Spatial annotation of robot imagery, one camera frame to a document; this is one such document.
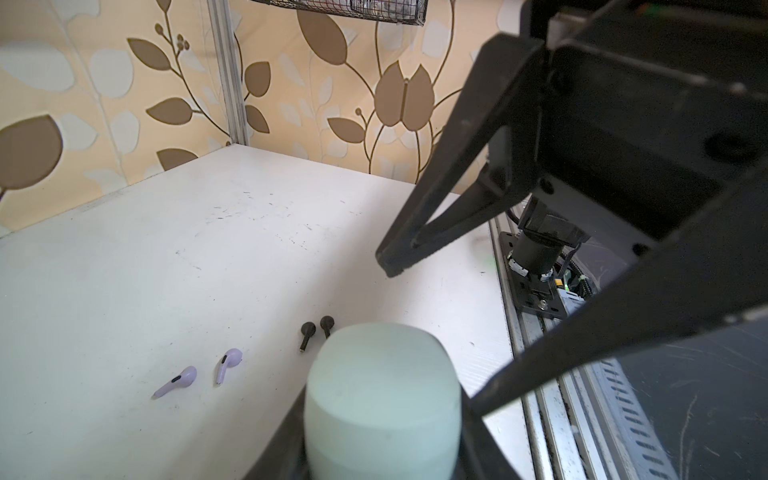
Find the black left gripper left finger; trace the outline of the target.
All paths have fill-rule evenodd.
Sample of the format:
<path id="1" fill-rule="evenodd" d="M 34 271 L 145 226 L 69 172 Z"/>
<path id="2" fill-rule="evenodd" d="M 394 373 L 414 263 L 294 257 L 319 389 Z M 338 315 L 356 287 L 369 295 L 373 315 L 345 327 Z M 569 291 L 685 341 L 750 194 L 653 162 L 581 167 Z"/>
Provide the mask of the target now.
<path id="1" fill-rule="evenodd" d="M 302 389 L 245 480 L 309 478 L 304 434 L 305 390 Z"/>

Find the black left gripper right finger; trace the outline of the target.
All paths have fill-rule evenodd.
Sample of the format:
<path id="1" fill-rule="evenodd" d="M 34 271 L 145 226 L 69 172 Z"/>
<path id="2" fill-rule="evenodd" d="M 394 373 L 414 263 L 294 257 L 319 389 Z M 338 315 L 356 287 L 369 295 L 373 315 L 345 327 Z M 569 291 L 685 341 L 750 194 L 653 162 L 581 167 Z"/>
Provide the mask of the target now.
<path id="1" fill-rule="evenodd" d="M 470 407 L 462 391 L 462 425 L 458 452 L 458 478 L 464 480 L 520 480 L 483 419 Z"/>

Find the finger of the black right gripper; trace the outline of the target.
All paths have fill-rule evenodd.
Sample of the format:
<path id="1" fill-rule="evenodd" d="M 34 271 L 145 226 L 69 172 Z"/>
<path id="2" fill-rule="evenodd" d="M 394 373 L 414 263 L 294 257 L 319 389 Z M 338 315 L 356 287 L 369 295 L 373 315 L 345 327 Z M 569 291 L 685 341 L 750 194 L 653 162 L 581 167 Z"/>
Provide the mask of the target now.
<path id="1" fill-rule="evenodd" d="M 727 188 L 472 398 L 481 416 L 585 363 L 767 316 L 767 176 Z"/>
<path id="2" fill-rule="evenodd" d="M 480 49 L 421 179 L 376 250 L 396 277 L 530 194 L 543 41 L 497 34 Z"/>

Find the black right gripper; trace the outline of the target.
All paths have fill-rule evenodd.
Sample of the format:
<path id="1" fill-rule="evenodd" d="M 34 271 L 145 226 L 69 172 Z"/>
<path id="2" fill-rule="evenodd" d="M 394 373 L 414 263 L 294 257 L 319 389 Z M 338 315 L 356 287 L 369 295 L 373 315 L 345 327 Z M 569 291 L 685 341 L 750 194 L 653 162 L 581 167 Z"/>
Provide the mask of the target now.
<path id="1" fill-rule="evenodd" d="M 551 208 L 629 262 L 767 156 L 763 1 L 527 1 Z"/>

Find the mint green charging case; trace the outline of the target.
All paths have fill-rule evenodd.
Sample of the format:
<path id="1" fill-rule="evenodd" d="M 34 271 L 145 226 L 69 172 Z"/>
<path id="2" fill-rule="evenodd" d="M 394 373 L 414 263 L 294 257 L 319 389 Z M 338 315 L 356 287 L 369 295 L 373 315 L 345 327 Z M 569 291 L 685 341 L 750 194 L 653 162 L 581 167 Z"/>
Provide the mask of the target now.
<path id="1" fill-rule="evenodd" d="M 462 388 L 432 334 L 397 323 L 336 331 L 310 369 L 305 451 L 314 479 L 448 479 Z"/>

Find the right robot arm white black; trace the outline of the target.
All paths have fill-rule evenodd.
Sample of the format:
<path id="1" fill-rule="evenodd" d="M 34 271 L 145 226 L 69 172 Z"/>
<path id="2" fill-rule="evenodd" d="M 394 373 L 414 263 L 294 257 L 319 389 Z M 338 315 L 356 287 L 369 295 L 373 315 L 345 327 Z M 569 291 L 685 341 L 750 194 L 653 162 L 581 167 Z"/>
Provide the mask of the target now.
<path id="1" fill-rule="evenodd" d="M 767 5 L 527 1 L 480 49 L 377 249 L 394 277 L 524 203 L 520 307 L 564 248 L 629 265 L 472 398 L 489 414 L 583 364 L 767 310 Z"/>

